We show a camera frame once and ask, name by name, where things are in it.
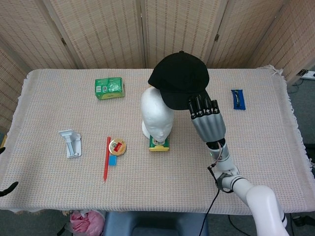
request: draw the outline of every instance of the beige tablecloth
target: beige tablecloth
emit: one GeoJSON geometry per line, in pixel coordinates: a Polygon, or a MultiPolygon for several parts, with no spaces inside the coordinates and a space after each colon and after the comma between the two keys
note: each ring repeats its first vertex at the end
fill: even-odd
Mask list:
{"type": "MultiPolygon", "coordinates": [[[[176,111],[169,152],[149,152],[141,130],[140,96],[151,69],[41,69],[24,82],[0,159],[1,209],[103,209],[205,212],[217,189],[209,151],[176,111]],[[122,77],[126,96],[99,101],[97,78],[122,77]],[[82,156],[66,158],[58,131],[82,136],[82,156]],[[106,137],[123,138],[126,153],[103,182],[106,137]]],[[[286,212],[315,210],[315,182],[280,75],[270,69],[209,69],[207,91],[217,99],[226,141],[240,172],[271,187],[286,212]],[[231,89],[243,89],[246,110],[233,109],[231,89]]],[[[237,196],[221,193],[211,213],[250,214],[237,196]]]]}

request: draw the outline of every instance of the green package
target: green package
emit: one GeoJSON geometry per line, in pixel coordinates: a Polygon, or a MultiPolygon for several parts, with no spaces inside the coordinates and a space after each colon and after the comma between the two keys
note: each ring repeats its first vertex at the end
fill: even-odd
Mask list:
{"type": "Polygon", "coordinates": [[[95,95],[99,100],[124,97],[124,84],[121,77],[95,80],[95,95]]]}

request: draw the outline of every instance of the red pen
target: red pen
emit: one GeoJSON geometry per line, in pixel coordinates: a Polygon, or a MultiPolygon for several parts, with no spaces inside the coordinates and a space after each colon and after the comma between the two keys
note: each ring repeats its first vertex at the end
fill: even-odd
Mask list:
{"type": "Polygon", "coordinates": [[[105,157],[105,166],[104,166],[104,182],[106,182],[107,179],[107,173],[108,173],[108,160],[109,160],[109,143],[110,143],[110,137],[107,137],[106,141],[106,157],[105,157]]]}

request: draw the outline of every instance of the blue object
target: blue object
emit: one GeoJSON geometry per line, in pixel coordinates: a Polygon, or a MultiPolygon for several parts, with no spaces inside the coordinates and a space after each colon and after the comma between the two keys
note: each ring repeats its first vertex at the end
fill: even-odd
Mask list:
{"type": "Polygon", "coordinates": [[[233,94],[233,103],[235,110],[246,110],[242,89],[231,90],[233,94]]]}
{"type": "Polygon", "coordinates": [[[117,156],[109,155],[108,165],[116,166],[116,164],[117,164],[117,156]]]}
{"type": "MultiPolygon", "coordinates": [[[[104,235],[106,236],[197,236],[205,214],[158,211],[108,212],[104,235]]],[[[208,236],[208,221],[201,236],[208,236]]]]}

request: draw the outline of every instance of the robotic arm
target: robotic arm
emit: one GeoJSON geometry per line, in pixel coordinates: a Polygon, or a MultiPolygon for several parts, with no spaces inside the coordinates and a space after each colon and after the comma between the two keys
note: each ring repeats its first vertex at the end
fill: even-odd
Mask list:
{"type": "Polygon", "coordinates": [[[226,127],[216,100],[201,96],[189,100],[191,121],[201,139],[210,149],[214,163],[208,170],[216,180],[217,188],[234,192],[251,210],[258,236],[288,236],[287,219],[275,193],[267,186],[254,186],[240,175],[233,164],[226,142],[226,127]]]}

